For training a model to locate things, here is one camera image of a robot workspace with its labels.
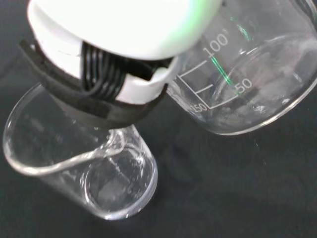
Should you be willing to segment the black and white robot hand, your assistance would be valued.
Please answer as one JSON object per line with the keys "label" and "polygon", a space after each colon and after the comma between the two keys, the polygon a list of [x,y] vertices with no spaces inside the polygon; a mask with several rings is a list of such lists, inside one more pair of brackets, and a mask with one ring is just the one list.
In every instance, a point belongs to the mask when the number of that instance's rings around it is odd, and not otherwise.
{"label": "black and white robot hand", "polygon": [[219,11],[219,0],[31,0],[20,49],[72,119],[128,127],[164,98]]}

